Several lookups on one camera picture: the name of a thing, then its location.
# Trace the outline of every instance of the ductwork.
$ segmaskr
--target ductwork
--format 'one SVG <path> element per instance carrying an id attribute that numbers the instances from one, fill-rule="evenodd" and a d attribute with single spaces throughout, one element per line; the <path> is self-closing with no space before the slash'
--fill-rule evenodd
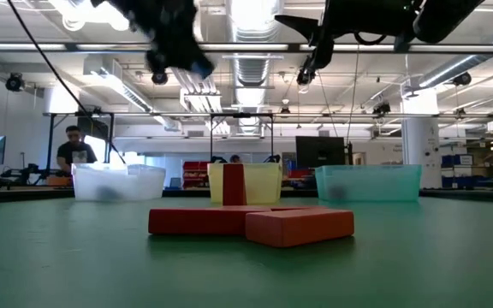
<path id="1" fill-rule="evenodd" d="M 281 14 L 284 0 L 226 0 L 229 31 L 235 43 L 274 42 L 280 24 L 273 18 Z M 236 103 L 241 112 L 258 112 L 264 103 L 268 86 L 270 60 L 241 59 L 233 61 Z M 240 119 L 240 133 L 256 133 L 258 119 Z"/>
<path id="2" fill-rule="evenodd" d="M 467 70 L 490 60 L 491 58 L 493 58 L 493 55 L 458 56 L 433 71 L 421 76 L 417 84 L 420 88 L 438 86 L 443 82 L 452 80 L 459 74 L 463 74 Z"/>
<path id="3" fill-rule="evenodd" d="M 121 94 L 131 104 L 137 106 L 146 113 L 160 112 L 151 104 L 150 100 L 142 95 L 138 89 L 122 78 L 122 67 L 115 60 L 109 60 L 101 55 L 89 55 L 83 63 L 83 74 L 96 75 L 115 92 Z M 180 132 L 181 123 L 162 116 L 154 116 L 154 119 L 164 125 L 167 132 Z"/>

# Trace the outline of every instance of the red wooden block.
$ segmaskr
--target red wooden block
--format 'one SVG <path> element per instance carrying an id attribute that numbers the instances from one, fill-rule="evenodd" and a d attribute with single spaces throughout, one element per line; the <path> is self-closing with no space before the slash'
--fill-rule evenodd
<path id="1" fill-rule="evenodd" d="M 268 246 L 297 246 L 353 233 L 350 210 L 279 210 L 246 215 L 246 238 Z"/>
<path id="2" fill-rule="evenodd" d="M 270 211 L 260 206 L 231 206 L 208 209 L 150 210 L 151 234 L 244 235 L 248 213 Z"/>
<path id="3" fill-rule="evenodd" d="M 309 210 L 309 209 L 326 209 L 326 206 L 271 206 L 271 210 Z"/>
<path id="4" fill-rule="evenodd" d="M 222 205 L 247 205 L 245 169 L 241 163 L 223 165 Z"/>

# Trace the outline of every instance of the plastic container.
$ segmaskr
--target plastic container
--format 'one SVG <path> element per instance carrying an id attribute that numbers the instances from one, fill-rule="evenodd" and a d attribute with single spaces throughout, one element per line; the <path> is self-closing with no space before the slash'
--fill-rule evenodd
<path id="1" fill-rule="evenodd" d="M 318 197 L 332 202 L 418 200 L 421 166 L 323 166 L 315 171 Z"/>
<path id="2" fill-rule="evenodd" d="M 142 201 L 161 198 L 166 170 L 142 164 L 111 166 L 77 163 L 72 167 L 78 201 Z"/>
<path id="3" fill-rule="evenodd" d="M 211 201 L 214 203 L 222 203 L 224 164 L 209 164 Z M 243 166 L 248 204 L 274 204 L 281 198 L 282 168 L 280 164 L 243 163 Z"/>

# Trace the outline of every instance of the blue storage bin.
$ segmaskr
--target blue storage bin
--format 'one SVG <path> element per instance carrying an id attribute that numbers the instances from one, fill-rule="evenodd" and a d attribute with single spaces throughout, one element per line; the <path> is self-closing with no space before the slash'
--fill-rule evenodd
<path id="1" fill-rule="evenodd" d="M 332 202 L 417 201 L 421 166 L 323 166 L 316 169 L 318 197 Z"/>

